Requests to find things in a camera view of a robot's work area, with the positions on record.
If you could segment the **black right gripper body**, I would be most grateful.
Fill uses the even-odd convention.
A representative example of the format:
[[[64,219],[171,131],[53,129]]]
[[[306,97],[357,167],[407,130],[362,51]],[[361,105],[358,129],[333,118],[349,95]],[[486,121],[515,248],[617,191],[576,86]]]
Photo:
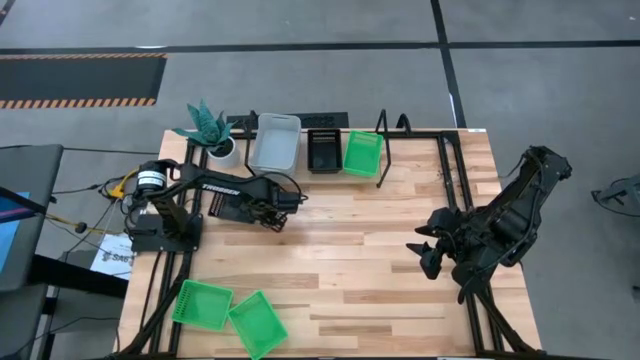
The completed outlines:
[[[443,228],[437,243],[442,246],[443,256],[447,255],[456,263],[456,271],[461,274],[472,274],[473,263],[470,259],[471,244],[467,238],[467,227],[472,218],[472,211],[453,211],[440,208],[433,212],[429,224]]]

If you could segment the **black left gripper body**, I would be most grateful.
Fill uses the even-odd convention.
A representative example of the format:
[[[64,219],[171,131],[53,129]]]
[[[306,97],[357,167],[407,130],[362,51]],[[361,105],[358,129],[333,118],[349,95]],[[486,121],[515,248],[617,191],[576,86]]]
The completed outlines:
[[[273,205],[264,200],[253,199],[249,202],[249,213],[263,227],[274,232],[281,232],[290,212],[288,204]]]

